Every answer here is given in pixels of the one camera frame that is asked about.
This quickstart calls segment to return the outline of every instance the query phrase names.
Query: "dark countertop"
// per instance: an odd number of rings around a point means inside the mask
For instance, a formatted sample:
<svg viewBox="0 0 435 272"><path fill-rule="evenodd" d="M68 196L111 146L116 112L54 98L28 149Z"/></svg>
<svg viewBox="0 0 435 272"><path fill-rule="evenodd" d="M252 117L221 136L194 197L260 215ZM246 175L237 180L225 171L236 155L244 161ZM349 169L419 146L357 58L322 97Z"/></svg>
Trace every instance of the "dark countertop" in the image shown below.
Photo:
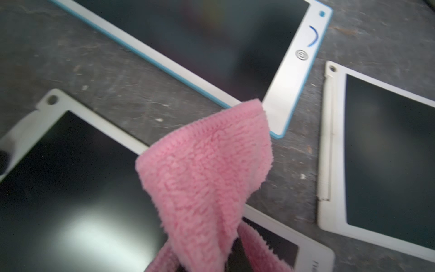
<svg viewBox="0 0 435 272"><path fill-rule="evenodd" d="M435 271L435 263L316 224L324 64L435 100L435 13L422 0L323 0L334 16L275 162L249 204L330 247L335 271ZM0 2L0 137L60 88L147 144L221 108L45 0Z"/></svg>

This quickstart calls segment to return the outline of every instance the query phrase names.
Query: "microfiber cloth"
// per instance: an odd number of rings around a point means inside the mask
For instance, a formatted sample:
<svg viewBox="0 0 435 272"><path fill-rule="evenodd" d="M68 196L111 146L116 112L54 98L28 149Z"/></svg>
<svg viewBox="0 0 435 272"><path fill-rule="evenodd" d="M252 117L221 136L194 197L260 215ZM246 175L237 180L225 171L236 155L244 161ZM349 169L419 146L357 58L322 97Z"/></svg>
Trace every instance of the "microfiber cloth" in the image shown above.
<svg viewBox="0 0 435 272"><path fill-rule="evenodd" d="M242 222L244 204L273 161L261 102L251 100L179 128L136 160L168 241L146 272L223 272L240 237L255 272L292 271Z"/></svg>

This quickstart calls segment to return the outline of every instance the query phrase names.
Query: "tablet screen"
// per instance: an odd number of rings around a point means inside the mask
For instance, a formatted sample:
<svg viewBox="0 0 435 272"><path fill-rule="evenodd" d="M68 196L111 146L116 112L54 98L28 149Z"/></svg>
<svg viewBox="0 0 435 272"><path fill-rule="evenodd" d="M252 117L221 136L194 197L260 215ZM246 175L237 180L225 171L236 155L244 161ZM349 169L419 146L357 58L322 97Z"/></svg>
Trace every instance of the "tablet screen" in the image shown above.
<svg viewBox="0 0 435 272"><path fill-rule="evenodd" d="M304 0L75 0L240 101L262 100Z"/></svg>
<svg viewBox="0 0 435 272"><path fill-rule="evenodd" d="M273 250L273 253L276 254L280 260L284 260L288 265L294 267L299 250L298 245L287 241L281 236L263 228L249 219L243 218L243 221L257 230L266 241L267 245Z"/></svg>
<svg viewBox="0 0 435 272"><path fill-rule="evenodd" d="M347 75L347 223L435 249L435 108Z"/></svg>
<svg viewBox="0 0 435 272"><path fill-rule="evenodd" d="M144 271L167 237L136 158L61 117L0 183L1 271Z"/></svg>

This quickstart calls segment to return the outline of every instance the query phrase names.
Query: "white tablet frame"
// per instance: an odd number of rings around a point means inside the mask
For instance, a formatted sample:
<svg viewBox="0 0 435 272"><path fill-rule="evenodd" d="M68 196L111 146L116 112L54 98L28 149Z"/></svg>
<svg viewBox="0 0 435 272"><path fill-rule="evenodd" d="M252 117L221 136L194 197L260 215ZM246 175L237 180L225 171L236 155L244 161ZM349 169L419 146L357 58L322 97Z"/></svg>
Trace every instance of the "white tablet frame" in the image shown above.
<svg viewBox="0 0 435 272"><path fill-rule="evenodd" d="M230 96L73 0L51 1L219 105L229 108L240 103L238 99ZM305 1L310 6L263 99L263 108L268 117L271 136L274 138L284 137L332 17L332 9L330 7L316 0ZM299 50L303 50L307 54L307 59L301 60L297 57L297 51Z"/></svg>
<svg viewBox="0 0 435 272"><path fill-rule="evenodd" d="M347 224L344 170L346 76L354 76L404 97L435 107L435 101L328 61L323 86L318 166L318 225L321 229L435 262L435 250Z"/></svg>
<svg viewBox="0 0 435 272"><path fill-rule="evenodd" d="M50 105L48 101L52 96L57 97L57 103ZM11 155L11 160L5 174L0 175L0 182L67 111L71 111L76 116L138 155L148 149L148 146L117 128L107 120L104 120L63 91L52 89L36 105L35 111L21 119L0 139L0 150L4 150ZM244 216L299 247L295 265L296 272L315 271L312 270L313 268L316 268L317 271L332 272L334 267L334 253L331 249L260 213L248 205L246 205Z"/></svg>

